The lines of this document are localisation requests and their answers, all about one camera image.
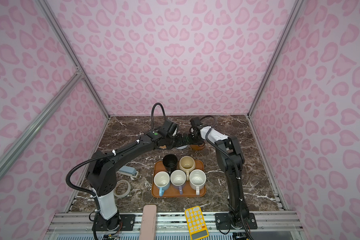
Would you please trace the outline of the light blue woven coaster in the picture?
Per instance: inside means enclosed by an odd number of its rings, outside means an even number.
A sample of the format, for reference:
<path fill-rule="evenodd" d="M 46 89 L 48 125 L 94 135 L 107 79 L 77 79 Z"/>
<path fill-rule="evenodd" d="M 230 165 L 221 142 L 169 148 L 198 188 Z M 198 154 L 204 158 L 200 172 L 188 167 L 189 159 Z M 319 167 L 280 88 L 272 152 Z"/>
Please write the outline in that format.
<path fill-rule="evenodd" d="M 189 145 L 184 145 L 184 146 L 180 146 L 180 147 L 176 147 L 176 149 L 178 150 L 183 150 L 186 149 Z"/>

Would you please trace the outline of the round brown wooden coaster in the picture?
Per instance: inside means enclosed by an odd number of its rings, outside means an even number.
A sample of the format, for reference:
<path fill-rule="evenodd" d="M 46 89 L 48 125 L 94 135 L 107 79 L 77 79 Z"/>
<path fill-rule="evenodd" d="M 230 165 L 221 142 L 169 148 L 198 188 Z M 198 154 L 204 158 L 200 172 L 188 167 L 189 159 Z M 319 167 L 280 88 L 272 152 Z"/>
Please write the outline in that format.
<path fill-rule="evenodd" d="M 205 143 L 200 145 L 190 145 L 190 148 L 194 151 L 201 151 L 205 148 Z"/>

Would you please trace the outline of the black mug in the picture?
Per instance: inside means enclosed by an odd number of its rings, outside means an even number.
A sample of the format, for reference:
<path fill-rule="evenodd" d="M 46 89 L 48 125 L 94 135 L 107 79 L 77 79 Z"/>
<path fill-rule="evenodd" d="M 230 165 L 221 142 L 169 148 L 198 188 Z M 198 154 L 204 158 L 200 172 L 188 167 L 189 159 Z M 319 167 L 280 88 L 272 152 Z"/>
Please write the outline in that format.
<path fill-rule="evenodd" d="M 163 157 L 163 165 L 168 174 L 171 175 L 178 168 L 178 158 L 173 154 L 166 155 Z"/>

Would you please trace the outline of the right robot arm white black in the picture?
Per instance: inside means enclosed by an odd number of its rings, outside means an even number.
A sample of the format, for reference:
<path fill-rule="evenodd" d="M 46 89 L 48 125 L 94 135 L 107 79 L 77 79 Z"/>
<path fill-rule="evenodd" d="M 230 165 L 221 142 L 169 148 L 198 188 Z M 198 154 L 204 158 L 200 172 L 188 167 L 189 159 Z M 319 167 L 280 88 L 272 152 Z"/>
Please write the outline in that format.
<path fill-rule="evenodd" d="M 213 126 L 203 124 L 203 119 L 196 117 L 190 120 L 192 143 L 206 141 L 215 148 L 218 166 L 227 179 L 231 225 L 248 232 L 250 210 L 245 201 L 242 181 L 245 159 L 239 141 L 234 136 L 218 132 Z"/>

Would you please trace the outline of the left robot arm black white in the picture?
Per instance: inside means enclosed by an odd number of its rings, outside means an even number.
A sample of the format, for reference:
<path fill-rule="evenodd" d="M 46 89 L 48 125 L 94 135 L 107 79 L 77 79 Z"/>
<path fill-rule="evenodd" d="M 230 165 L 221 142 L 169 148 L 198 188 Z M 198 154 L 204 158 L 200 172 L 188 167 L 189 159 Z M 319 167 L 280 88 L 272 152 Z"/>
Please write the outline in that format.
<path fill-rule="evenodd" d="M 170 150 L 197 142 L 190 134 L 164 136 L 157 131 L 148 131 L 138 136 L 134 142 L 106 153 L 90 163 L 86 180 L 91 186 L 97 209 L 92 226 L 93 233 L 118 231 L 121 228 L 120 213 L 113 194 L 117 183 L 116 173 L 121 167 L 153 150 Z"/>

